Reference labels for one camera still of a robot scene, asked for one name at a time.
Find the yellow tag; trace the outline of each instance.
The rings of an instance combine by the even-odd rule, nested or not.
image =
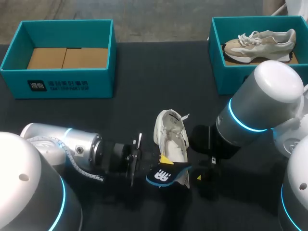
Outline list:
[[[160,162],[164,163],[164,164],[169,164],[169,165],[173,165],[174,163],[169,160],[167,157],[165,157],[164,155],[160,156]]]

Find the cable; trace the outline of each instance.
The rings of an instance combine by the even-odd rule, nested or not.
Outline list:
[[[98,180],[100,182],[103,182],[104,181],[104,178],[101,177],[101,176],[98,176],[98,175],[93,175],[93,174],[90,174],[84,170],[82,170],[75,162],[70,150],[67,148],[67,146],[59,139],[55,138],[55,137],[44,137],[44,136],[36,136],[36,137],[33,137],[33,138],[30,138],[28,139],[29,142],[34,142],[34,141],[51,141],[53,142],[54,144],[56,144],[58,147],[62,148],[68,159],[70,160],[71,164],[73,165],[74,169],[79,172],[81,175],[87,177],[87,178],[91,178],[91,179],[94,179],[94,180]]]

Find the shoe box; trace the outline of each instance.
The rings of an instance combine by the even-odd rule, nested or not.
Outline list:
[[[301,16],[253,16],[212,18],[208,52],[215,77],[217,91],[221,95],[234,94],[258,64],[265,61],[256,58],[249,64],[236,63],[223,54],[222,45],[238,35],[253,31],[270,30],[296,32],[296,45],[290,54],[290,65],[308,84],[308,26]]]
[[[111,98],[112,20],[22,21],[0,66],[16,99]]]

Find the screw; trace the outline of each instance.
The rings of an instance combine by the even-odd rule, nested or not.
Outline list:
[[[77,148],[76,148],[76,152],[77,152],[78,154],[82,154],[82,153],[84,152],[84,150],[83,150],[82,147],[77,147]]]

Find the shoe heel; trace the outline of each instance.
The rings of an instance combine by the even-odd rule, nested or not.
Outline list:
[[[290,61],[290,54],[289,53],[284,53],[284,54],[279,54],[279,53],[272,53],[272,54],[267,54],[266,57],[267,59],[270,60],[276,60],[280,62],[288,62]]]

